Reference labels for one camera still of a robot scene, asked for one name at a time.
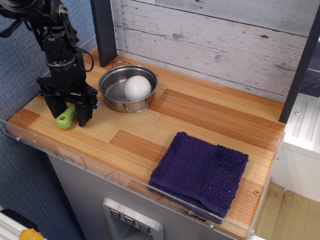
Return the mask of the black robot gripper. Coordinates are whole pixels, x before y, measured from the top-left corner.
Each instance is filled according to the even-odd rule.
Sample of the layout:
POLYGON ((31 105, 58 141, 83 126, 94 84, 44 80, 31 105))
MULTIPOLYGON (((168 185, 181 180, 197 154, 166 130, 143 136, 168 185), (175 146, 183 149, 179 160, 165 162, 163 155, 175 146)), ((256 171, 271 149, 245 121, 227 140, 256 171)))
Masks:
POLYGON ((56 119, 67 109, 67 102, 75 104, 75 112, 80 127, 92 118, 93 109, 100 107, 98 91, 87 84, 85 64, 82 59, 75 62, 49 65, 50 77, 39 77, 40 94, 56 119))

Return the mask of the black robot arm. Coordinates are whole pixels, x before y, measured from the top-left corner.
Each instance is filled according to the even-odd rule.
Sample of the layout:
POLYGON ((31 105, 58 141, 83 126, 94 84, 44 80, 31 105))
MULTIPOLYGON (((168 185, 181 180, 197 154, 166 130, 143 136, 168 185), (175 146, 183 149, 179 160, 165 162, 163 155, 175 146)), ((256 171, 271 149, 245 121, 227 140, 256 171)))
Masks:
POLYGON ((67 110, 67 104, 72 104, 79 126, 85 126, 93 110, 100 107, 100 101, 98 91, 86 82, 88 70, 83 59, 86 51, 77 46, 77 31, 67 8, 60 0, 2 0, 0 14, 15 20, 0 33, 2 38, 8 38, 25 24, 44 51, 50 76, 39 77, 36 82, 53 117, 60 116, 67 110))

